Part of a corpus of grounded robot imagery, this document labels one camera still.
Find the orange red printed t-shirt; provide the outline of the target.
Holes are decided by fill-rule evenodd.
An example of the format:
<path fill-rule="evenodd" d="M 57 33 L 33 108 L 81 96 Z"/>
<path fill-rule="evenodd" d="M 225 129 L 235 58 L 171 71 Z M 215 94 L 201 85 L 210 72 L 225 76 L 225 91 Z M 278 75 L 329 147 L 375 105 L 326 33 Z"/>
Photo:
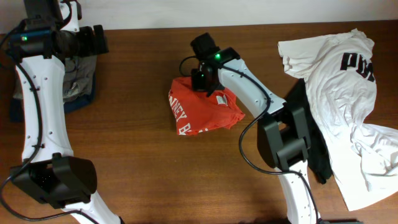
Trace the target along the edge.
<path fill-rule="evenodd" d="M 180 136 L 194 136 L 219 128 L 230 129 L 245 117 L 231 90 L 217 90 L 207 97 L 205 92 L 193 91 L 188 77 L 174 79 L 168 97 Z"/>

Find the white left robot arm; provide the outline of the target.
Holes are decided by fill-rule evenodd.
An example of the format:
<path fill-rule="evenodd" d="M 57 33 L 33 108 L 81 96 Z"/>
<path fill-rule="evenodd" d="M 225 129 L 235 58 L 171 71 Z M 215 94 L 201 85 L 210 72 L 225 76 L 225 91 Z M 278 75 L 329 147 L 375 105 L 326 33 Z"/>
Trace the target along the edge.
<path fill-rule="evenodd" d="M 101 25 L 80 27 L 78 1 L 26 1 L 27 17 L 4 38 L 22 87 L 22 164 L 7 181 L 57 215 L 80 223 L 121 223 L 97 191 L 94 164 L 74 156 L 63 105 L 65 61 L 108 52 Z"/>

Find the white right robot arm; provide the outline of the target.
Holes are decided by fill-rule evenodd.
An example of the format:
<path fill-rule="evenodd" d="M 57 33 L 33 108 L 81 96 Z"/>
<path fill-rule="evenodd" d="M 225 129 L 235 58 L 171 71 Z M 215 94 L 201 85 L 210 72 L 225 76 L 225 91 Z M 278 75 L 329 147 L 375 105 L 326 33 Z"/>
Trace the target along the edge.
<path fill-rule="evenodd" d="M 311 139 L 305 110 L 271 92 L 248 69 L 233 48 L 220 49 L 211 35 L 204 33 L 190 43 L 199 61 L 192 70 L 195 91 L 211 96 L 231 90 L 253 116 L 242 131 L 238 147 L 250 128 L 257 127 L 257 150 L 269 170 L 248 164 L 258 172 L 279 178 L 287 204 L 288 223 L 321 223 L 321 216 L 308 183 L 308 153 Z"/>

